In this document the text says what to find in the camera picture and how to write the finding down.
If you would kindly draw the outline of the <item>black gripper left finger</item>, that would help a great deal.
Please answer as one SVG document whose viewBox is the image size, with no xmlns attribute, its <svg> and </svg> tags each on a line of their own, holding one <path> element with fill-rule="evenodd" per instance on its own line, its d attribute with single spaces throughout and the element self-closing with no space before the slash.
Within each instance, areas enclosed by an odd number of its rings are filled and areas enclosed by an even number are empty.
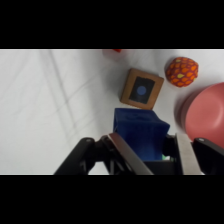
<svg viewBox="0 0 224 224">
<path fill-rule="evenodd" d="M 81 139 L 55 175 L 88 175 L 97 162 L 103 162 L 110 175 L 153 174 L 119 134 L 111 133 L 98 141 Z"/>
</svg>

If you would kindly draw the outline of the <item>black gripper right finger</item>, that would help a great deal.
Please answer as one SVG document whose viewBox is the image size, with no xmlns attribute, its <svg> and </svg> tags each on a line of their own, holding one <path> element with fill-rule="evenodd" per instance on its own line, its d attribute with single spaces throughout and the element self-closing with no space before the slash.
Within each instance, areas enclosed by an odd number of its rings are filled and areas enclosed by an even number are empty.
<svg viewBox="0 0 224 224">
<path fill-rule="evenodd" d="M 186 134 L 167 135 L 163 154 L 174 160 L 181 175 L 224 175 L 224 148 L 208 139 L 190 141 Z"/>
</svg>

